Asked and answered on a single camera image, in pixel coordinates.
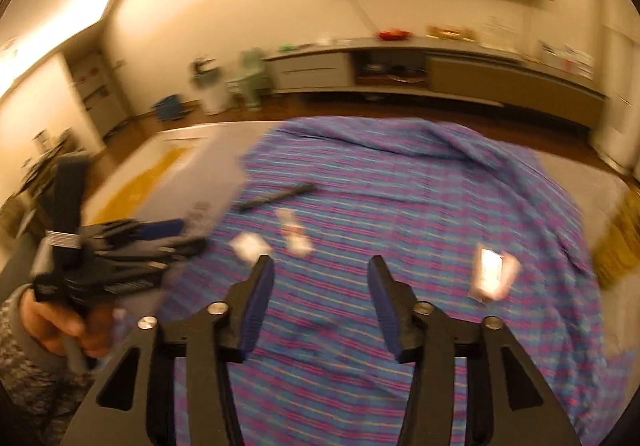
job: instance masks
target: yellow cloth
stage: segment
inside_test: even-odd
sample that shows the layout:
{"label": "yellow cloth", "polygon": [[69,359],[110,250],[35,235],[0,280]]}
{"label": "yellow cloth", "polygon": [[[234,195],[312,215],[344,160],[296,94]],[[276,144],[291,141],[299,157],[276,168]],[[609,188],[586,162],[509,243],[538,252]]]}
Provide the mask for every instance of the yellow cloth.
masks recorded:
{"label": "yellow cloth", "polygon": [[639,225],[640,190],[632,188],[593,251],[593,269],[602,289],[612,287],[640,264]]}
{"label": "yellow cloth", "polygon": [[136,209],[153,192],[162,175],[187,151],[188,148],[172,149],[158,163],[127,182],[117,194],[90,222],[104,224],[118,219],[130,218]]}

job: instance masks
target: hand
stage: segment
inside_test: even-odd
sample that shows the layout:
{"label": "hand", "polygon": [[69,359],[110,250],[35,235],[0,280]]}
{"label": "hand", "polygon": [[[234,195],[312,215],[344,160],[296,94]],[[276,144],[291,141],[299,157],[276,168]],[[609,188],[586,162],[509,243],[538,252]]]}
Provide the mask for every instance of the hand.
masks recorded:
{"label": "hand", "polygon": [[82,320],[63,305],[36,302],[33,290],[28,289],[20,301],[20,319],[29,335],[57,356],[66,355],[63,334],[76,338],[90,358],[103,358],[111,349],[113,304],[97,305]]}

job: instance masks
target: green object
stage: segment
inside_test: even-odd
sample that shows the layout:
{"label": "green object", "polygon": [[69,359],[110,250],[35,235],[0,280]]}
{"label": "green object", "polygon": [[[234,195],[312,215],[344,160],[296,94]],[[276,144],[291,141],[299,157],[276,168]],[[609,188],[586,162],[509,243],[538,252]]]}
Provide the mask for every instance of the green object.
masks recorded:
{"label": "green object", "polygon": [[270,92],[273,88],[264,57],[264,52],[259,48],[242,51],[240,76],[225,82],[229,93],[242,95],[244,104],[252,111],[260,110],[260,92]]}

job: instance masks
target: black strap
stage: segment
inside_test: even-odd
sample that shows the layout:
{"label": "black strap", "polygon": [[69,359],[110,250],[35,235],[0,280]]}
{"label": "black strap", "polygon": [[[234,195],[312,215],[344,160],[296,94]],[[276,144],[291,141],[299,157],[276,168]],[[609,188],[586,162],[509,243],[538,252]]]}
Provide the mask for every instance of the black strap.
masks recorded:
{"label": "black strap", "polygon": [[[54,232],[63,235],[78,234],[86,173],[90,163],[86,152],[69,153],[58,158],[52,214]],[[80,249],[73,247],[54,245],[52,252],[54,272],[57,275],[74,266],[81,257]]]}

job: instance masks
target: white paper piece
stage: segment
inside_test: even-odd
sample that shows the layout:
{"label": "white paper piece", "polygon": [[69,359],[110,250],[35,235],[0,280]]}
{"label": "white paper piece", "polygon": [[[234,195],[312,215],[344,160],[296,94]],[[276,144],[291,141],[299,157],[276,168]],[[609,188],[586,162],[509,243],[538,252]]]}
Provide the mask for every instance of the white paper piece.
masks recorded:
{"label": "white paper piece", "polygon": [[262,255],[269,255],[271,247],[257,233],[243,232],[229,242],[236,255],[245,261],[249,267],[254,267],[255,263]]}
{"label": "white paper piece", "polygon": [[468,296],[480,303],[504,299],[520,272],[520,262],[509,253],[496,253],[478,245]]}
{"label": "white paper piece", "polygon": [[305,258],[314,250],[309,237],[305,235],[305,229],[298,224],[295,210],[290,208],[277,208],[276,216],[280,219],[281,233],[284,236],[287,250],[300,259]]}

